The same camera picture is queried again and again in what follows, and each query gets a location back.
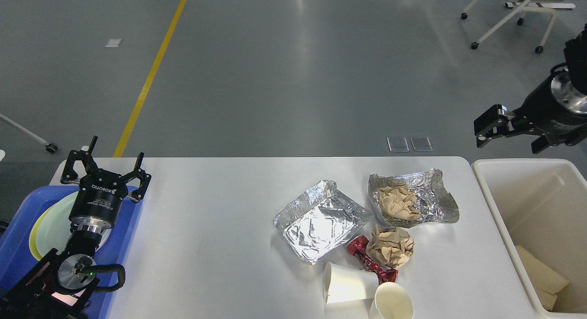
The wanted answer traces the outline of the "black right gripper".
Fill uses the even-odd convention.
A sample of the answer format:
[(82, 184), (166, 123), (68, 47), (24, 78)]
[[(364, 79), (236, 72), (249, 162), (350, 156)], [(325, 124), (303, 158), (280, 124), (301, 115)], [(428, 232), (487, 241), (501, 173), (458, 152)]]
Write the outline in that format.
[(476, 147), (494, 139), (534, 135), (535, 127), (545, 134), (531, 143), (533, 154), (558, 145), (575, 146), (587, 137), (573, 132), (587, 122), (586, 90), (577, 89), (567, 71), (558, 71), (530, 93), (519, 108), (508, 110), (493, 104), (473, 122)]

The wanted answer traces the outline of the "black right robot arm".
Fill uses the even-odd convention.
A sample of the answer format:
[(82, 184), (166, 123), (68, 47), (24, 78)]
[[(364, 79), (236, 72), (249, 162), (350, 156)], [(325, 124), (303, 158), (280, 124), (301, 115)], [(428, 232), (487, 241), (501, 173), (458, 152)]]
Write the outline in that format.
[(474, 121), (476, 147), (494, 139), (533, 135), (533, 154), (558, 145), (575, 146), (587, 135), (587, 35), (566, 41), (565, 61), (524, 100), (508, 110), (494, 104)]

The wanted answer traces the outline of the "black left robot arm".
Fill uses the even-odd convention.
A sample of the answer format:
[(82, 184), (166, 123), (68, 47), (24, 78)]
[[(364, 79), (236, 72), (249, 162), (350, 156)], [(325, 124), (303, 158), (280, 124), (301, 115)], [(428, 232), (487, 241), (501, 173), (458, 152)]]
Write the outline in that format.
[(85, 319), (91, 296), (123, 287), (126, 271), (117, 263), (99, 264), (95, 256), (102, 234), (116, 226), (123, 201), (138, 204), (151, 181), (139, 153), (125, 175), (98, 167), (92, 152), (71, 150), (60, 182), (77, 185), (68, 219), (70, 236), (62, 251), (53, 248), (1, 298), (3, 319)]

